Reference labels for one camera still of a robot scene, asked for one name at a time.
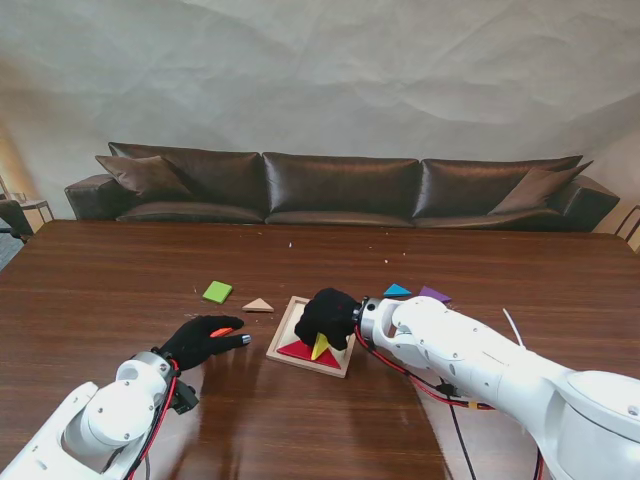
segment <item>wooden table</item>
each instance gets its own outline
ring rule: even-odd
[[[200,299],[212,280],[234,286],[224,305]],[[345,380],[265,358],[292,295],[394,282],[441,290],[512,338],[506,306],[541,355],[640,377],[640,258],[613,236],[54,221],[0,274],[0,467],[77,385],[109,383],[207,313],[244,317],[254,342],[207,364],[199,432],[170,478],[445,478],[459,449],[441,449],[410,384],[361,348]],[[243,314],[257,297],[275,314]],[[479,480],[531,478],[534,452],[473,428],[474,463],[492,472]]]

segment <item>dark brown sofa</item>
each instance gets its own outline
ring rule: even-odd
[[[160,155],[194,199],[141,203],[111,175],[95,175],[65,190],[79,220],[591,231],[619,200],[578,176],[543,207],[488,214],[531,168],[565,170],[578,156],[505,163],[109,148],[121,157]]]

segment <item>yellow triangle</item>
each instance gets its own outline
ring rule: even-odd
[[[319,333],[316,337],[316,344],[313,346],[311,361],[315,361],[327,348],[329,348],[329,340],[327,340],[327,337],[323,334]]]

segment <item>black glove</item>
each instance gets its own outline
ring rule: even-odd
[[[211,338],[221,328],[242,328],[244,322],[236,317],[205,315],[189,320],[159,349],[161,355],[170,355],[180,370],[189,370],[203,363],[209,356],[243,347],[242,335]]]
[[[322,333],[333,348],[344,350],[347,348],[346,337],[353,333],[356,325],[353,310],[358,305],[349,295],[334,288],[320,290],[304,307],[295,328],[296,335],[312,347],[318,333]]]

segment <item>sofa armrest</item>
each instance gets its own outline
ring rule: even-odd
[[[549,199],[549,206],[567,219],[573,231],[591,232],[619,201],[598,182],[579,175]]]
[[[0,200],[0,218],[11,227],[11,236],[15,238],[29,237],[33,230],[22,207],[15,200]]]
[[[114,220],[134,206],[135,195],[111,175],[94,175],[64,189],[78,220]]]

